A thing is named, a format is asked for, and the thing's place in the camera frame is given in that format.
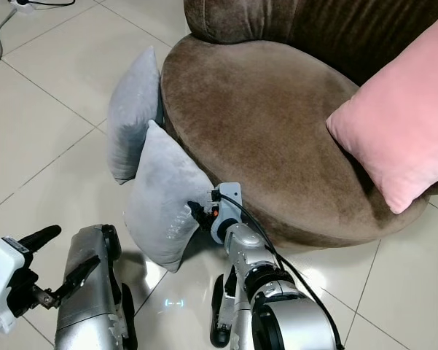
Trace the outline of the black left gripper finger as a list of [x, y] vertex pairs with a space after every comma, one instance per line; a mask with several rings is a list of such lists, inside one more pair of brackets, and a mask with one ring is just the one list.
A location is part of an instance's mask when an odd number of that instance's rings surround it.
[[81, 289], [85, 281], [88, 280], [89, 275], [98, 267], [100, 259], [97, 254], [89, 257], [89, 259], [77, 264], [76, 267], [69, 271], [64, 277], [64, 282], [59, 289], [52, 291], [54, 304], [61, 304], [63, 300], [71, 297], [76, 290]]
[[62, 227], [59, 225], [51, 225], [45, 229], [36, 231], [29, 236], [23, 237], [20, 240], [20, 244], [23, 247], [28, 248], [30, 252], [39, 251], [43, 246], [46, 246], [51, 240], [55, 239], [62, 233]]

